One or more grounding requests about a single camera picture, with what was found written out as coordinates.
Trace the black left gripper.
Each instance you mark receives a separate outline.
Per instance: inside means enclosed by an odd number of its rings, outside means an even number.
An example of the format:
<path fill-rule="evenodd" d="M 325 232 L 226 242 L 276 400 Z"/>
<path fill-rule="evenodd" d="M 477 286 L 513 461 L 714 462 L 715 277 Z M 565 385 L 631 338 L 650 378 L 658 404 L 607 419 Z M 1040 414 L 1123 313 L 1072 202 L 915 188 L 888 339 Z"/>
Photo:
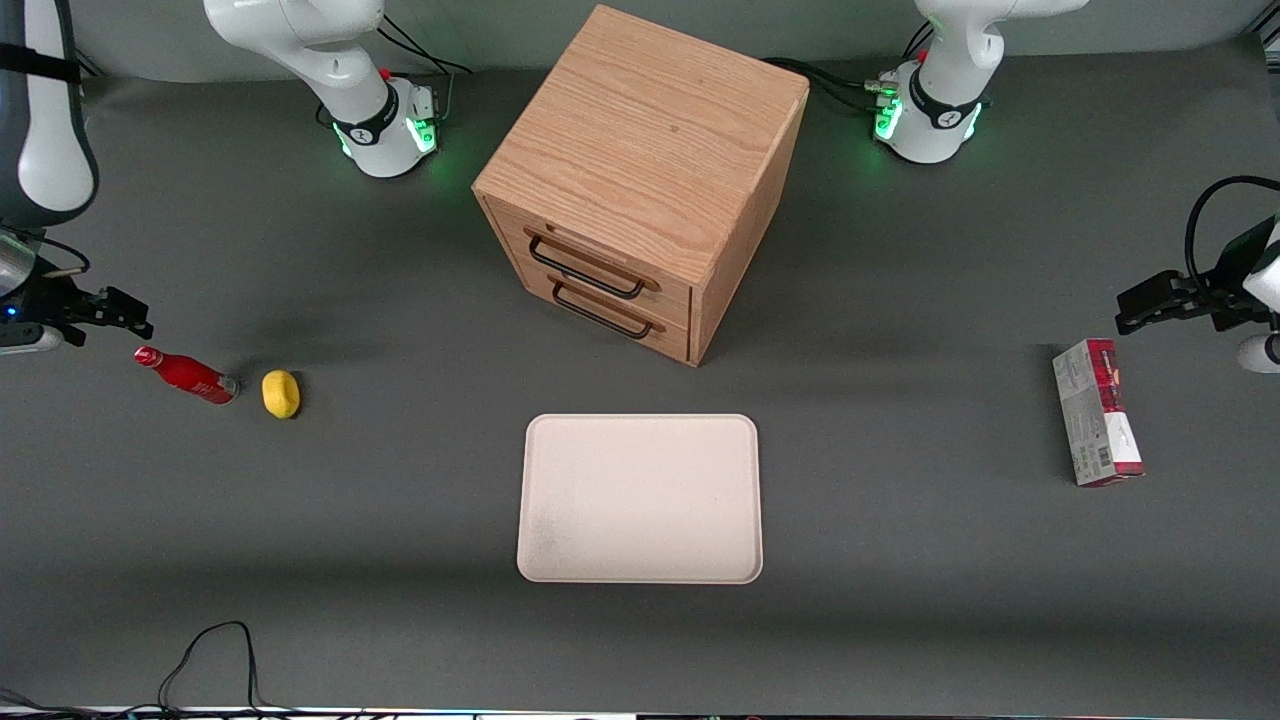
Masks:
<path fill-rule="evenodd" d="M 1221 318 L 1266 323 L 1279 311 L 1279 229 L 1263 220 L 1225 243 L 1213 268 L 1204 273 Z M 1130 336 L 1170 320 L 1201 316 L 1198 284 L 1176 270 L 1158 272 L 1117 296 L 1116 331 Z"/>

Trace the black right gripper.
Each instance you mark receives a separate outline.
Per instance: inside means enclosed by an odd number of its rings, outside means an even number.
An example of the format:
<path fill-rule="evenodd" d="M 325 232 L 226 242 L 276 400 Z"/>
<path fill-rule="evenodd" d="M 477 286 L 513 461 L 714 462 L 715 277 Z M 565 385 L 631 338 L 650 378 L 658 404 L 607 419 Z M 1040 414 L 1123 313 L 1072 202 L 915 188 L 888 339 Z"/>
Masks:
<path fill-rule="evenodd" d="M 3 297 L 3 347 L 81 347 L 87 325 L 114 327 L 141 340 L 154 337 L 148 305 L 116 287 L 95 295 L 78 287 L 84 268 L 37 269 L 20 287 Z"/>

